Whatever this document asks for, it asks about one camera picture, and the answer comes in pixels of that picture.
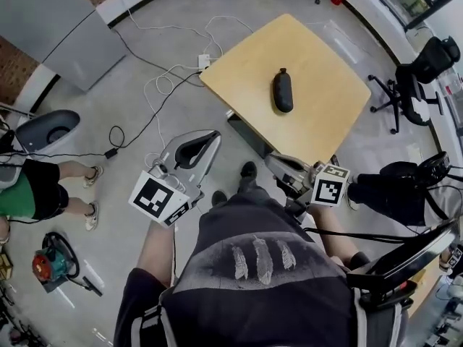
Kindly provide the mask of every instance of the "black shorts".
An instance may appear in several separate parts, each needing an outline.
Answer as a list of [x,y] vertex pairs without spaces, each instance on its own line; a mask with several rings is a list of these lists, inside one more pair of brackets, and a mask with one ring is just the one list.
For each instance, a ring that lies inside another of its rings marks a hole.
[[69,204],[69,195],[66,189],[58,184],[58,165],[27,159],[22,172],[26,175],[34,196],[33,219],[45,220],[61,215]]

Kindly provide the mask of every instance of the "gray panel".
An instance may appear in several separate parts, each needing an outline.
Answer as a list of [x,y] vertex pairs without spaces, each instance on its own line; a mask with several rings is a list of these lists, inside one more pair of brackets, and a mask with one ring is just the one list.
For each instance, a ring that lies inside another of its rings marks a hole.
[[90,0],[0,0],[0,36],[42,62],[94,10]]
[[88,90],[125,53],[121,39],[94,12],[66,37],[43,64],[80,89]]

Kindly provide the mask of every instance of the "wooden table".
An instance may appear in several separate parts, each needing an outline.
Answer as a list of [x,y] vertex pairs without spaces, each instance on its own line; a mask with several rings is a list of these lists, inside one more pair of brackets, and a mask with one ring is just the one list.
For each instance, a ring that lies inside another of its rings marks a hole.
[[[271,83],[292,79],[294,109],[276,110]],[[366,84],[289,14],[253,33],[207,68],[201,80],[279,153],[328,162],[370,97]]]
[[417,290],[411,297],[413,305],[408,309],[409,317],[412,317],[425,300],[434,294],[433,289],[442,276],[442,271],[439,269],[439,256],[431,261],[423,270],[424,273],[421,276],[417,274],[417,277],[412,278],[417,283]]

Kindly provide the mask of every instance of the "floor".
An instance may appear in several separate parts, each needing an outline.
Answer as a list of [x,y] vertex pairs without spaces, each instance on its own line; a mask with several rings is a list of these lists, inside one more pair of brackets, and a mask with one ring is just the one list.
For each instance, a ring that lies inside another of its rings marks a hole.
[[[329,0],[322,0],[320,5],[315,5],[314,0],[155,0],[135,12],[134,18],[139,25],[184,25],[202,32],[215,15],[238,17],[257,30],[283,13],[290,13],[306,24],[361,78],[366,79],[370,73],[386,80],[392,77],[395,66],[386,52],[353,14],[343,6],[335,7]],[[164,67],[175,64],[195,66],[197,55],[207,45],[205,38],[191,31],[138,30],[129,19],[115,28],[135,53]],[[226,19],[215,20],[210,30],[225,51],[249,34],[246,27]],[[210,53],[218,55],[216,48],[212,48]],[[178,69],[177,73],[186,76],[191,72]],[[143,85],[161,73],[161,70],[129,54],[87,93],[81,93],[64,80],[59,80],[39,113],[66,108],[78,112],[82,120],[69,142],[55,152],[104,152],[110,148],[108,133],[113,125],[122,127],[126,140],[131,139],[152,115],[143,97]],[[377,86],[369,86],[371,99],[336,152],[340,164],[350,168],[354,174],[374,173],[396,160],[420,162],[434,154],[436,148],[425,127],[404,121],[398,135],[389,133],[394,118],[390,111],[375,115],[369,112],[371,105],[377,106],[385,101]],[[163,95],[157,93],[154,86],[148,87],[148,97],[155,108],[163,100]],[[197,209],[177,221],[177,275],[195,245],[198,221],[201,214],[211,207],[213,191],[222,189],[228,195],[233,194],[237,189],[240,167],[245,161],[257,163],[258,183],[280,202],[284,201],[263,161],[226,123],[226,111],[226,106],[210,91],[183,84],[160,113],[160,130],[166,141],[196,129],[217,129],[223,137],[211,172],[203,181],[205,198],[199,202]],[[100,223],[94,232],[85,231],[84,223],[71,215],[62,215],[34,226],[12,226],[12,239],[7,245],[14,263],[9,294],[17,304],[17,311],[54,346],[112,345],[124,283],[137,262],[149,225],[149,219],[130,207],[127,200],[140,172],[147,169],[145,155],[161,150],[162,142],[153,123],[130,148],[120,151],[110,161],[81,158],[84,163],[101,163],[105,168],[101,180],[90,190],[84,190],[81,181],[64,182],[71,196],[100,202]],[[366,207],[355,212],[343,203],[336,211],[348,231],[412,235],[399,224]],[[70,283],[51,294],[46,294],[41,288],[30,264],[34,251],[41,247],[44,234],[51,230],[67,235],[80,258],[83,275],[102,290],[101,298]],[[357,244],[371,258],[391,250],[389,244],[360,240]]]

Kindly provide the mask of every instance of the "power strip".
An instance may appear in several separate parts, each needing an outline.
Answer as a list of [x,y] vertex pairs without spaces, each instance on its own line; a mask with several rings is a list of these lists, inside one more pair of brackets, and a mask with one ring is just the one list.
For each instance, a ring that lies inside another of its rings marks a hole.
[[197,67],[202,72],[211,65],[209,54],[201,54],[197,56]]

